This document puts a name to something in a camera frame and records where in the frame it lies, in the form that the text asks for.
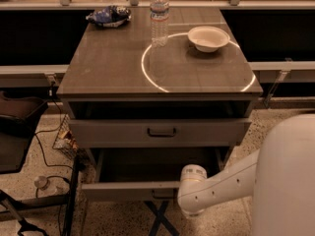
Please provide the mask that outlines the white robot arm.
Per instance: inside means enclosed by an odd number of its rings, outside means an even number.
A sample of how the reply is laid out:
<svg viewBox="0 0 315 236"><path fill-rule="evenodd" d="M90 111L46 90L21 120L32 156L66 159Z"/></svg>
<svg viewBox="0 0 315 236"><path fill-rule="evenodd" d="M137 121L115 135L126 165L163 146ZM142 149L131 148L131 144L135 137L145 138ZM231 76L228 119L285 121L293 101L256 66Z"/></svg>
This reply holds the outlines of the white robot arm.
<svg viewBox="0 0 315 236"><path fill-rule="evenodd" d="M178 204L194 216L253 198L252 236L315 236L315 115L275 126L261 147L209 178L196 164L182 169Z"/></svg>

